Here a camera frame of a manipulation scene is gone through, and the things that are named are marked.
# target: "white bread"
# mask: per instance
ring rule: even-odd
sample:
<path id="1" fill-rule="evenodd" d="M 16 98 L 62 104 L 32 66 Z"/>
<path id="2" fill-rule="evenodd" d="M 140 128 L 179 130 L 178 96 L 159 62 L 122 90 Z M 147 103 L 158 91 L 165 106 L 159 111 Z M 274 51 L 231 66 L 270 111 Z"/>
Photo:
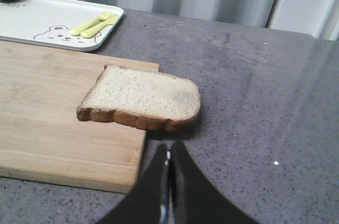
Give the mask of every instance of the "white bread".
<path id="1" fill-rule="evenodd" d="M 105 65 L 78 106 L 80 121 L 117 122 L 142 130 L 184 130 L 200 111 L 197 86 L 155 71 Z"/>

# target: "kitchen counter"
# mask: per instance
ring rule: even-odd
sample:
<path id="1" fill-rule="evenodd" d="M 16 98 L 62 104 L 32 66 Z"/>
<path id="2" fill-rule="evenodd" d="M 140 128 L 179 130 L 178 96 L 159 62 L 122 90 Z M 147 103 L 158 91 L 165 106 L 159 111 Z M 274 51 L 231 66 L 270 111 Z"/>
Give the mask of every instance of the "kitchen counter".
<path id="1" fill-rule="evenodd" d="M 141 173 L 157 145 L 184 140 L 220 193 L 260 223 L 339 223 L 337 41 L 125 13 L 93 53 L 157 62 L 194 81 L 202 101 L 192 130 L 147 133 Z M 2 177 L 0 223 L 95 223 L 123 198 Z"/>

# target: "bear face print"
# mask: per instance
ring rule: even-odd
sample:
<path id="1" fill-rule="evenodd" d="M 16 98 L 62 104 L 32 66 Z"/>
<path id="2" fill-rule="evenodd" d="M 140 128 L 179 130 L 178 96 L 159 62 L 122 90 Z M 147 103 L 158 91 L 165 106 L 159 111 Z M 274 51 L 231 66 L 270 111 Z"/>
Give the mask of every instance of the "bear face print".
<path id="1" fill-rule="evenodd" d="M 48 31 L 35 35 L 33 39 L 68 46 L 86 46 L 88 44 L 96 43 L 97 37 L 101 36 L 101 32 L 98 32 L 94 37 L 85 39 L 80 35 L 70 35 L 69 30 L 70 29 L 64 25 L 53 25 Z"/>

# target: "bamboo cutting board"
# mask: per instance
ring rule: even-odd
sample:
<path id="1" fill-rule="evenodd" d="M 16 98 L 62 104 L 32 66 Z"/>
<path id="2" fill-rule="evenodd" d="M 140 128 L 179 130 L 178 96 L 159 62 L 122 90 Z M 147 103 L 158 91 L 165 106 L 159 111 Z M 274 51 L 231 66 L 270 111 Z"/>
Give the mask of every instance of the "bamboo cutting board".
<path id="1" fill-rule="evenodd" d="M 80 122 L 76 108 L 105 64 L 159 64 L 0 41 L 0 176 L 126 193 L 146 132 Z"/>

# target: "bread crust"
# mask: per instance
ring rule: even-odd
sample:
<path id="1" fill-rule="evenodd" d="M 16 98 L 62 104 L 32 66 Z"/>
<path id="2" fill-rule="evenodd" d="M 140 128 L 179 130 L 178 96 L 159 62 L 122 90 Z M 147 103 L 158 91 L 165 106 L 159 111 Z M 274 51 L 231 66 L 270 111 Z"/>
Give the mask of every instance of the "bread crust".
<path id="1" fill-rule="evenodd" d="M 103 78 L 104 71 L 100 74 L 96 80 L 98 84 Z M 143 114 L 131 113 L 124 110 L 103 110 L 94 109 L 91 107 L 83 107 L 83 102 L 90 96 L 94 90 L 95 85 L 86 94 L 80 105 L 76 109 L 76 115 L 79 121 L 96 121 L 96 122 L 116 122 L 123 125 L 135 127 L 140 130 L 166 130 L 166 131 L 181 131 L 187 130 L 194 125 L 199 116 L 201 100 L 199 96 L 199 108 L 197 113 L 186 120 L 171 120 L 166 118 L 148 117 Z"/>

